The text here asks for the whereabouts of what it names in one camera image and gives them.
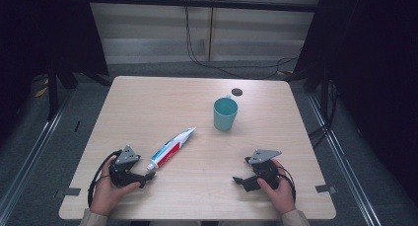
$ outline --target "hand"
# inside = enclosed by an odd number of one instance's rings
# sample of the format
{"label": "hand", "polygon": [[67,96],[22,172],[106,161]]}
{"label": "hand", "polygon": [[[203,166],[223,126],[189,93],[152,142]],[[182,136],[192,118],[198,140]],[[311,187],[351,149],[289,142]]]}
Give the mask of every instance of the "hand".
{"label": "hand", "polygon": [[108,167],[114,158],[110,158],[102,168],[101,178],[96,183],[95,196],[93,197],[90,211],[108,216],[115,206],[120,202],[122,197],[141,186],[140,183],[132,183],[124,188],[116,187],[108,175]]}
{"label": "hand", "polygon": [[[277,167],[283,168],[283,166],[275,159],[272,160]],[[278,168],[279,174],[286,175],[285,171]],[[295,202],[293,201],[292,188],[290,184],[283,178],[279,180],[279,187],[272,189],[270,185],[262,178],[257,179],[258,184],[270,197],[274,207],[279,211],[280,215],[296,209]]]}

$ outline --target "person's left hand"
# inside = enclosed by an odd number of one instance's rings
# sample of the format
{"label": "person's left hand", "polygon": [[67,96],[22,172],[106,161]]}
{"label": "person's left hand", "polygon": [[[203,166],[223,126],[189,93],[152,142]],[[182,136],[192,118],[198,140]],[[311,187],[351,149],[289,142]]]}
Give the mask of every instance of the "person's left hand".
{"label": "person's left hand", "polygon": [[120,202],[122,197],[141,186],[140,183],[132,183],[126,187],[116,187],[108,175],[108,167],[114,158],[110,158],[104,164],[100,179],[96,183],[95,195],[93,197],[90,211],[96,214],[108,216],[115,206]]}

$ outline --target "cup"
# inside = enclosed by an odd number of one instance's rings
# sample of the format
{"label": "cup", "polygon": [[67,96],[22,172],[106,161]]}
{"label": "cup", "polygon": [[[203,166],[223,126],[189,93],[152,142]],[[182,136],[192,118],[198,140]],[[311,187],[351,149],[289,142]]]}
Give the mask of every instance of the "cup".
{"label": "cup", "polygon": [[231,96],[218,99],[213,105],[213,120],[215,127],[221,131],[230,130],[233,126],[237,111],[238,105],[231,99]]}

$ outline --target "wooden tabletop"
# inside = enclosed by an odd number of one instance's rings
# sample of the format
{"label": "wooden tabletop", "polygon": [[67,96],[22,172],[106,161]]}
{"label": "wooden tabletop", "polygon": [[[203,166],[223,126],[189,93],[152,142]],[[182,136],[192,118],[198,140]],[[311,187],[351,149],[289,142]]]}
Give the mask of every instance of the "wooden tabletop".
{"label": "wooden tabletop", "polygon": [[[239,88],[243,94],[232,95]],[[213,125],[213,103],[231,95],[239,110],[232,129]],[[142,189],[125,196],[110,217],[138,220],[271,220],[279,215],[262,190],[246,192],[233,177],[254,175],[244,160],[255,149],[280,150],[275,157],[291,173],[297,207],[309,219],[331,219],[324,179],[289,84],[198,78],[114,79],[59,215],[81,219],[89,184],[106,156],[127,144],[141,155],[132,173],[145,175],[149,159],[169,139],[197,127],[185,145]]]}

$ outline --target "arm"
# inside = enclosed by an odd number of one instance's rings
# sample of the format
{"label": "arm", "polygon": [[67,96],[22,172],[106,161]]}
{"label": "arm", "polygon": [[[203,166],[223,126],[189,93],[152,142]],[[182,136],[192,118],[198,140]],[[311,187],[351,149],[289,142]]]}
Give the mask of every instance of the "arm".
{"label": "arm", "polygon": [[[277,160],[273,159],[272,161],[277,167],[280,167],[278,168],[279,174],[286,175],[285,171],[281,169],[283,166]],[[270,197],[271,202],[282,217],[284,226],[309,226],[310,223],[304,212],[296,209],[289,183],[282,178],[278,181],[279,187],[272,189],[264,179],[257,179],[258,184]]]}
{"label": "arm", "polygon": [[124,188],[116,187],[109,177],[108,166],[113,158],[107,160],[102,168],[102,173],[96,182],[95,196],[92,206],[84,211],[81,226],[105,225],[110,212],[119,204],[124,195],[133,192],[140,187],[139,183],[132,183]]}

